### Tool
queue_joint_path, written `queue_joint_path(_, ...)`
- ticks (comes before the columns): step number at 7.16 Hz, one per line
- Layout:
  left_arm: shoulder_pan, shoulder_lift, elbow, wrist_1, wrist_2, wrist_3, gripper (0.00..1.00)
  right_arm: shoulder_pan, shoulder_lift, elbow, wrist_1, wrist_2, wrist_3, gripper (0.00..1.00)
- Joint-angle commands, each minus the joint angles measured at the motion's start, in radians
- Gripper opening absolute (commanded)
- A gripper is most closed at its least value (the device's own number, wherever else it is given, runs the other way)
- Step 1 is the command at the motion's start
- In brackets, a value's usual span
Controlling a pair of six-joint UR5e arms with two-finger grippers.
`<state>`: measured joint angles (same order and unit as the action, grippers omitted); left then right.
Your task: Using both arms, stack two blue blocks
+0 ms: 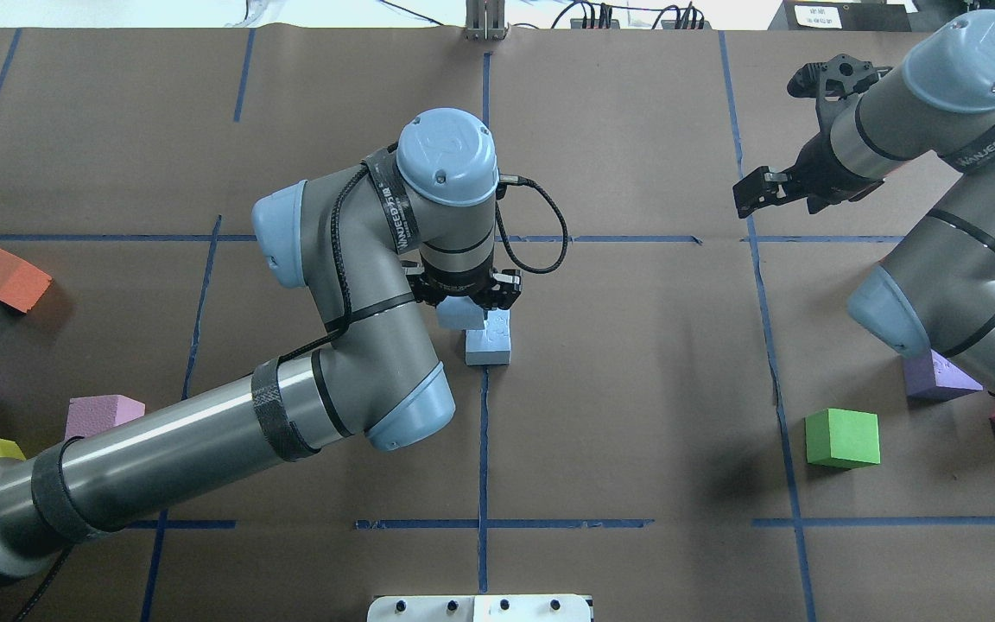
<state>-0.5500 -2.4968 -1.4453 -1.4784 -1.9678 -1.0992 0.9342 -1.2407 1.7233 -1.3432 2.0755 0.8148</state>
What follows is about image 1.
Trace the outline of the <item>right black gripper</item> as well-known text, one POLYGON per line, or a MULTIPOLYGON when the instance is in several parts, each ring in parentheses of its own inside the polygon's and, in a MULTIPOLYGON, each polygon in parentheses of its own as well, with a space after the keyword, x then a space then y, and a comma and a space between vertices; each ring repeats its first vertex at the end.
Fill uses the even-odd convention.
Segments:
POLYGON ((736 216, 749 218, 758 209, 805 200, 810 215, 841 202, 857 202, 884 180, 869 180, 850 172, 838 161, 829 135, 814 135, 799 152, 787 174, 758 167, 732 187, 736 216))

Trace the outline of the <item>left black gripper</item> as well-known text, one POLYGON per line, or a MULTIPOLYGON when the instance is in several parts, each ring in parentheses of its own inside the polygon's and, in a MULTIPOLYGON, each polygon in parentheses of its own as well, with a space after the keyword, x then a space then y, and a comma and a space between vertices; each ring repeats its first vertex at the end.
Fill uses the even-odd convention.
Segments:
POLYGON ((439 270, 426 260, 403 260, 402 268, 415 300, 429 306, 447 298, 469 298, 485 310, 510 310, 523 290, 522 271, 494 270, 490 259, 461 272, 439 270))

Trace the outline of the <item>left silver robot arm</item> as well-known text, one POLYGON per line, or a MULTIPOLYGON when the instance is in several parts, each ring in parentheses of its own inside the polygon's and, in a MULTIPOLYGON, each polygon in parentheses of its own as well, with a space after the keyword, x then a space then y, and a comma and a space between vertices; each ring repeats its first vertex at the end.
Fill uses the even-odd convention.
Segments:
POLYGON ((308 288, 326 335, 246 377, 30 460, 0 458, 0 587, 76 544, 333 442, 396 450, 453 418, 419 303, 509 308, 493 267, 493 135, 459 109, 423 111, 359 163, 258 200, 254 235, 285 288, 308 288))

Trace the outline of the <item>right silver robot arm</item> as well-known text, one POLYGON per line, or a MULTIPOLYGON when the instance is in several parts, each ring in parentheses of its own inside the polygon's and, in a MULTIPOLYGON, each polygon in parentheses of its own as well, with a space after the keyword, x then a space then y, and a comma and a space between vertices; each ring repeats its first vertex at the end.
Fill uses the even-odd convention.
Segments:
POLYGON ((846 311, 905 358, 937 352, 995 397, 995 10, 956 16, 882 70, 846 54, 787 84, 819 130, 782 172, 736 182, 736 212, 860 201, 927 153, 960 175, 870 271, 846 311))

